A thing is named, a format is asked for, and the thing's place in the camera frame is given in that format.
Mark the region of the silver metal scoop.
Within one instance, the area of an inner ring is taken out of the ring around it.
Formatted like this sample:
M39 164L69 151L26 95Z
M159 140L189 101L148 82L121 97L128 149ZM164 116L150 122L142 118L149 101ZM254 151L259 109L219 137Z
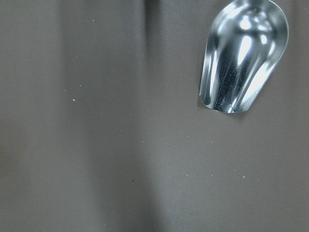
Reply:
M215 17L207 39L199 96L215 111L248 111L288 44L289 26L270 0L235 0Z

